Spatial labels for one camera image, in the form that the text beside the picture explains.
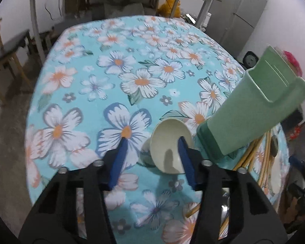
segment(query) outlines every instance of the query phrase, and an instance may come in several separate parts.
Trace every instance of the gray panel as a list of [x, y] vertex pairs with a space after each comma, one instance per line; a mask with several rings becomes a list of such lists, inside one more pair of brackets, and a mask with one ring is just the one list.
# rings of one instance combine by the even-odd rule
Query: gray panel
[[206, 28], [206, 34], [218, 43], [231, 25], [233, 13], [237, 11], [241, 0], [222, 0], [214, 2], [209, 10], [211, 18]]
[[232, 26], [226, 32], [223, 42], [220, 44], [230, 55], [238, 57], [244, 48], [254, 28], [247, 22], [235, 16]]
[[242, 0], [236, 14], [255, 27], [268, 0]]

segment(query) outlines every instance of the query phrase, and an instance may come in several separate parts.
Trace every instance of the metal screw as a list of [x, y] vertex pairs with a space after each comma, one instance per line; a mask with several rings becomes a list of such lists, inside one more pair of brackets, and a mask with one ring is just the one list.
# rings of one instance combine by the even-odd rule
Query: metal screw
[[237, 171], [238, 171], [239, 173], [241, 173], [241, 174], [246, 174], [246, 173], [247, 173], [247, 170], [246, 170], [244, 167], [238, 168]]
[[58, 172], [59, 172], [60, 174], [65, 174], [65, 173], [67, 173], [68, 171], [69, 171], [69, 170], [68, 170], [67, 167], [62, 167], [62, 168], [59, 169]]
[[210, 160], [203, 160], [203, 161], [201, 162], [201, 164], [202, 164], [203, 166], [210, 167], [210, 166], [212, 166], [212, 161], [210, 161]]
[[102, 160], [96, 160], [96, 161], [93, 162], [93, 165], [94, 165], [95, 167], [102, 167], [102, 166], [104, 165], [104, 161], [102, 161]]

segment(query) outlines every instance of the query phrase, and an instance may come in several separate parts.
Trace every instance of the green plastic utensil holder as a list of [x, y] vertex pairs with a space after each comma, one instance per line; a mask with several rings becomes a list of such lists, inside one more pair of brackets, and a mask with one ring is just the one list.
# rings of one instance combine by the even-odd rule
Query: green plastic utensil holder
[[225, 155], [260, 137], [305, 100], [305, 81], [269, 46], [221, 107], [197, 129], [208, 156]]

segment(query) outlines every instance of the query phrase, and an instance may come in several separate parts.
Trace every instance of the concrete floor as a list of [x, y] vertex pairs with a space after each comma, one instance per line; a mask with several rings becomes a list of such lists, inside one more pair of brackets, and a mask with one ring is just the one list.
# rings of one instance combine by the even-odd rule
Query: concrete floor
[[[30, 59], [24, 70], [35, 85], [40, 66]], [[24, 134], [32, 93], [20, 76], [6, 94], [7, 105], [0, 115], [0, 216], [18, 236], [31, 209], [26, 187]]]

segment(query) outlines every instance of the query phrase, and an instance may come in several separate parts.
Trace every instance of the floral tablecloth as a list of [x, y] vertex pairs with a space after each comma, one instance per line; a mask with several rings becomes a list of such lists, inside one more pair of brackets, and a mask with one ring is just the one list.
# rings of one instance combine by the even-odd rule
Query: floral tablecloth
[[[25, 152], [32, 203], [60, 167], [84, 168], [126, 137], [129, 149], [118, 184], [105, 193], [117, 242], [188, 243], [197, 214], [188, 219], [184, 214], [201, 193], [190, 188], [185, 175], [163, 174], [154, 166], [149, 137], [167, 117], [184, 121], [195, 136], [243, 74], [214, 40], [175, 19], [132, 16], [65, 30], [46, 59], [28, 113]], [[284, 179], [289, 155], [280, 129], [273, 133]], [[255, 179], [264, 143], [255, 155]], [[231, 169], [245, 149], [220, 166]], [[280, 194], [272, 192], [270, 179], [263, 190], [276, 203]], [[85, 236], [80, 189], [77, 212], [79, 234]]]

